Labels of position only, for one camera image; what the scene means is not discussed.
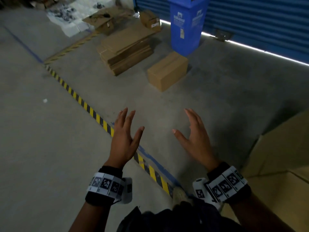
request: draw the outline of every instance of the dark clothing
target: dark clothing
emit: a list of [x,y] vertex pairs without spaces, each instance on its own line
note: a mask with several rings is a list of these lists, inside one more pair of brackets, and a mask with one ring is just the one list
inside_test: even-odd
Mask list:
[[158,214],[141,214],[138,207],[127,215],[117,232],[247,232],[231,219],[222,217],[211,204],[194,198],[194,206],[181,202],[173,210],[166,209]]

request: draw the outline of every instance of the black wrist strap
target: black wrist strap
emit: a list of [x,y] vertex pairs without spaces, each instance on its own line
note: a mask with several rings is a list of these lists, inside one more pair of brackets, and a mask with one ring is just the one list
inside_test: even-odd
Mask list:
[[[213,181],[214,179],[219,177],[225,170],[229,169],[229,167],[230,167],[229,164],[227,164],[226,162],[222,162],[217,168],[207,173],[209,181]],[[251,187],[248,184],[246,184],[243,188],[241,188],[237,192],[237,194],[231,196],[229,199],[226,199],[225,203],[228,204],[238,203],[244,199],[249,198],[251,194],[252,194]]]
[[[110,174],[117,178],[122,178],[122,170],[111,166],[103,166],[98,172]],[[92,206],[110,206],[114,202],[113,198],[110,198],[106,195],[100,195],[91,191],[88,191],[85,200]]]

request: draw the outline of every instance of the forearm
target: forearm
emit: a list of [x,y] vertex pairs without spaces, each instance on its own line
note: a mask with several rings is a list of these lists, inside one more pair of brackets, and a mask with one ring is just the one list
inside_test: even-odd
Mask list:
[[254,194],[238,203],[231,203],[240,224],[251,232],[293,232],[276,214],[267,208]]
[[104,231],[109,210],[110,205],[96,207],[85,202],[69,232]]

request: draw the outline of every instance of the corrugated metal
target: corrugated metal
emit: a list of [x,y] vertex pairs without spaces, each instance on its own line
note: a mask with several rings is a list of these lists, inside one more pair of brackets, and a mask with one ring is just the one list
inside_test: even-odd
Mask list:
[[[170,20],[168,0],[135,0]],[[204,30],[234,33],[232,40],[309,62],[309,0],[211,0]]]

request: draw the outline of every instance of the finger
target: finger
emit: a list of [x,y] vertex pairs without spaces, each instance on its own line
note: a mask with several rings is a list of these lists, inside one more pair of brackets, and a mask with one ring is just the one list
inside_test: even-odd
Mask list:
[[185,136],[177,129],[173,129],[173,133],[182,147],[187,151],[190,144],[189,140],[186,139]]
[[191,108],[189,109],[189,111],[192,112],[196,116],[198,123],[204,127],[203,121],[200,118],[200,116]]
[[117,116],[117,119],[116,119],[115,125],[114,125],[115,128],[117,127],[118,119],[119,119],[119,116],[120,116],[121,113],[122,113],[122,111],[120,111],[120,112],[118,113],[118,116]]
[[140,128],[136,131],[136,133],[135,133],[135,135],[134,135],[133,141],[132,141],[132,143],[131,143],[131,145],[130,145],[130,149],[131,149],[130,152],[131,152],[133,155],[134,155],[134,153],[136,152],[136,150],[137,150],[137,148],[138,148],[138,146],[139,146],[139,142],[141,141],[141,136],[143,135],[144,129],[145,129],[144,126],[140,127]]
[[191,126],[196,126],[198,125],[198,120],[197,117],[195,116],[195,114],[191,111],[189,111],[188,109],[184,109],[184,111],[186,112],[188,118],[189,118],[189,122]]
[[131,124],[132,124],[132,120],[133,120],[134,115],[135,115],[135,110],[130,112],[130,114],[127,116],[127,118],[126,118],[126,120],[125,120],[125,123],[124,123],[124,125],[123,125],[123,128],[124,128],[128,133],[130,133]]
[[122,113],[120,114],[118,118],[118,127],[120,128],[123,127],[123,124],[125,123],[125,120],[126,120],[127,113],[128,113],[128,108],[126,107],[125,109],[123,109]]

